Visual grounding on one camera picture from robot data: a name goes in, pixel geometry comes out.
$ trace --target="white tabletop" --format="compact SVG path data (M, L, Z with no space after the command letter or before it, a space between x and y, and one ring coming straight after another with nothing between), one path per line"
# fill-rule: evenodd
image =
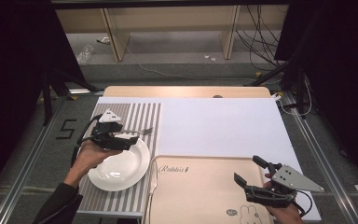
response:
M273 99L101 97L97 105L128 103L161 104L156 155L257 155L302 173ZM310 205L302 195L296 201L305 210ZM315 205L303 219L321 220Z

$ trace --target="metal frame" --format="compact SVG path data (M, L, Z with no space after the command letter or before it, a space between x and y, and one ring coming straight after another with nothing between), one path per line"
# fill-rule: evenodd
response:
M36 164L40 152L42 151L42 149L46 144L48 135L50 134L50 131L55 124L55 119L57 118L57 115L60 113L64 103L65 103L65 97L60 97L58 99L57 110L55 111L55 113L52 114L52 118L50 122L46 126L42 127L42 130L39 136L37 137L36 142L34 143L34 146L31 149L28 158L23 164L19 175L14 181L13 186L11 186L10 191L5 196L5 199L2 201L0 205L0 223L8 222L8 219L10 218L10 215L13 212L16 203L21 196L22 189L27 183L31 172L34 169L34 165Z
M287 92L286 95L286 100L289 104L294 104L296 102L292 93ZM324 175L324 179L326 180L334 197L336 198L337 204L341 209L342 214L347 219L348 223L358 223L358 211L356 210L353 201L349 197L347 191L344 189L341 181L339 181L336 173L334 172L334 168L324 155L324 151L313 135L310 126L295 108L292 109L292 112L297 114L297 116L294 116L296 123L300 131L303 133L304 138L310 147L310 151L312 152L313 157L315 158L319 168L322 171L322 174Z
M18 0L17 6L53 7L55 9L105 7L201 7L240 5L287 5L290 0Z

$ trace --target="black sleeve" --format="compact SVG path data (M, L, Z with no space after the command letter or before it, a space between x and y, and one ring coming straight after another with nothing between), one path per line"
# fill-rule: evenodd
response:
M43 204L33 223L72 223L82 199L78 189L61 183Z

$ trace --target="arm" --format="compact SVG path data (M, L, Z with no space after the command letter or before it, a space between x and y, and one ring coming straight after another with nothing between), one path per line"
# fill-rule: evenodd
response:
M271 183L267 182L263 186L264 188L270 188ZM273 208L270 206L266 206L267 210L277 218L279 223L282 224L302 224L303 221L300 217L300 213L298 212L298 208L296 208L292 203L287 208Z
M82 196L78 194L81 178L107 157L121 152L103 150L90 140L85 141L63 183L56 188L39 210L34 223L71 223L82 200Z

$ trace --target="logo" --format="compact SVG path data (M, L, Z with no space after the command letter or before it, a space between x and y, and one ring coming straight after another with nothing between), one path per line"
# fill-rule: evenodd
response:
M180 167L180 166L163 165L158 168L158 173L161 175L164 175L167 173L187 173L187 171L188 171L188 166Z
M226 213L231 217L234 217L234 216L236 216L238 214L237 210L235 210L235 209L228 209L226 211Z

